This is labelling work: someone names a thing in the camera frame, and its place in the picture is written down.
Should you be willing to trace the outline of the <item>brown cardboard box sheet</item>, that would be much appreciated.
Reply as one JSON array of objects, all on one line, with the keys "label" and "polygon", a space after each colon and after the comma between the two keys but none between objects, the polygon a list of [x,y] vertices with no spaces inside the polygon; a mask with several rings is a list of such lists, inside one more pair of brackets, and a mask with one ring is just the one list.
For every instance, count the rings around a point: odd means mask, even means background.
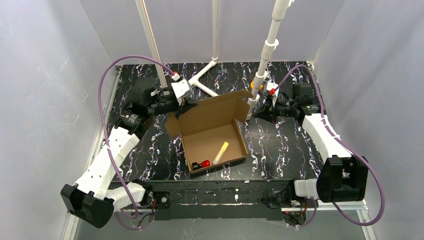
[{"label": "brown cardboard box sheet", "polygon": [[[223,166],[248,156],[245,141],[239,130],[239,123],[244,123],[252,98],[247,90],[233,91],[214,97],[202,99],[198,105],[176,119],[168,114],[165,128],[170,138],[178,136],[183,147],[188,172],[193,175]],[[212,161],[222,144],[229,146],[217,165]],[[210,161],[210,166],[193,170],[192,163]]]}]

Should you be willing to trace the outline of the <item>cream cylindrical stick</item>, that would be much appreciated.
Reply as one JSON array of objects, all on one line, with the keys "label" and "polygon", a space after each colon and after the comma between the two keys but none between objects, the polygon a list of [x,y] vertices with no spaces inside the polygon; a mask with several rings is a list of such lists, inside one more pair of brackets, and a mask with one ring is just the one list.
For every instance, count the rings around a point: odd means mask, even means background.
[{"label": "cream cylindrical stick", "polygon": [[222,146],[220,147],[218,153],[216,154],[215,158],[212,161],[212,164],[213,165],[217,165],[220,162],[220,160],[222,159],[224,153],[228,149],[228,146],[229,146],[229,143],[226,142],[226,141],[222,144]]}]

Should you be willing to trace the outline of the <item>red black small bottle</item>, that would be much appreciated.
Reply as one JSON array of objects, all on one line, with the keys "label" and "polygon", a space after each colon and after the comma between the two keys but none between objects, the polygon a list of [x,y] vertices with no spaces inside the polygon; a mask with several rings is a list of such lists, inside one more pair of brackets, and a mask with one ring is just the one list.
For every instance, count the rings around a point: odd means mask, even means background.
[{"label": "red black small bottle", "polygon": [[209,167],[211,165],[211,163],[210,163],[210,161],[209,160],[204,160],[204,161],[202,161],[202,162],[200,162],[200,163],[198,163],[198,162],[193,162],[192,163],[192,168],[193,168],[193,170],[194,171],[196,171],[196,170],[199,170],[199,169],[202,169],[202,168],[207,168],[207,167]]}]

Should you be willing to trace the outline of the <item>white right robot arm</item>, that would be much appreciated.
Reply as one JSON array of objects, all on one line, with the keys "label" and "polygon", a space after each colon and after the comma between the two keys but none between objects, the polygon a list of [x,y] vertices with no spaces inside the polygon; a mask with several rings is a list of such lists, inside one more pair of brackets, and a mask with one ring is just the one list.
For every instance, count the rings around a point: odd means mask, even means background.
[{"label": "white right robot arm", "polygon": [[275,123],[279,117],[292,117],[307,132],[324,165],[318,178],[293,180],[289,184],[288,197],[295,199],[314,199],[324,203],[358,202],[365,197],[368,168],[342,146],[334,134],[329,133],[331,125],[321,106],[313,102],[313,88],[308,83],[295,83],[292,97],[283,94],[278,99],[277,84],[268,82],[263,93],[264,104],[253,117]]}]

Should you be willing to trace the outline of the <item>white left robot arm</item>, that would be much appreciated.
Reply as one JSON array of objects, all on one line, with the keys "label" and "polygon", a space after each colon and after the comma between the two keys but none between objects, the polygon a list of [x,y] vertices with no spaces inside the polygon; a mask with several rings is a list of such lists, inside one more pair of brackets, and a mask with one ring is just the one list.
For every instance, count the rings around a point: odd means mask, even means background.
[{"label": "white left robot arm", "polygon": [[91,165],[73,185],[62,187],[60,195],[67,211],[99,229],[122,208],[145,203],[152,187],[144,181],[133,180],[112,190],[109,186],[155,116],[170,113],[179,118],[198,105],[191,94],[192,87],[186,79],[164,88],[151,77],[139,79]]}]

